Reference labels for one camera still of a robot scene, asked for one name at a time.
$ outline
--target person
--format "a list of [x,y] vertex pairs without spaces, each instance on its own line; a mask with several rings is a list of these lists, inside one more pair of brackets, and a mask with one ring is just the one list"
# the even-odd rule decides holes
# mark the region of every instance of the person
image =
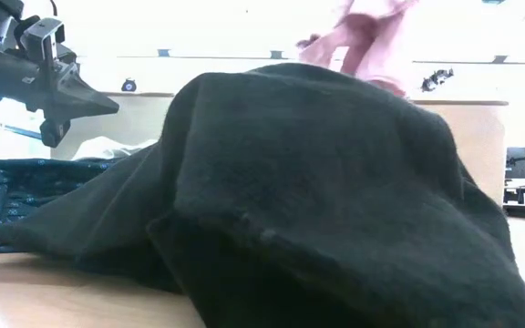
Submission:
[[340,72],[368,81],[397,96],[406,95],[409,12],[418,0],[344,0],[334,11],[335,27],[299,41],[301,62],[330,67],[338,47],[347,46]]

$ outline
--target dark green fabric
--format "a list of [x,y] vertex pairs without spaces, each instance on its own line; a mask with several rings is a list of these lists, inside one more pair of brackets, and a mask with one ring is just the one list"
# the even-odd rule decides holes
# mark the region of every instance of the dark green fabric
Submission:
[[447,124],[318,67],[197,77],[158,144],[0,239],[180,286],[209,328],[525,328],[508,223]]

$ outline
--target computer monitor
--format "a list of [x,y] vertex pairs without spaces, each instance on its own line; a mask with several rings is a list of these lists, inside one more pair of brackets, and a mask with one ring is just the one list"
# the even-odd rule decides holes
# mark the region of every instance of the computer monitor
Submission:
[[[508,160],[525,157],[525,147],[508,147]],[[506,179],[525,179],[525,160],[506,162]]]

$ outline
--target patterned fabric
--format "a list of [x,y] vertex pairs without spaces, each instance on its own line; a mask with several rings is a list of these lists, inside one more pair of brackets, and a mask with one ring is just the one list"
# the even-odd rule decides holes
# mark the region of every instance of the patterned fabric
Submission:
[[[0,224],[22,220],[39,206],[84,185],[117,160],[0,160]],[[13,251],[0,243],[0,252]]]

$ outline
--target table surface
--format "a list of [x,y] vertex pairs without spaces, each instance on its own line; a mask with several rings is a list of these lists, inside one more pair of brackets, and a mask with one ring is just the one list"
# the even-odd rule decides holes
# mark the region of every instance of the table surface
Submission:
[[[525,220],[510,220],[525,279]],[[203,328],[190,301],[76,272],[29,254],[0,254],[0,328]]]

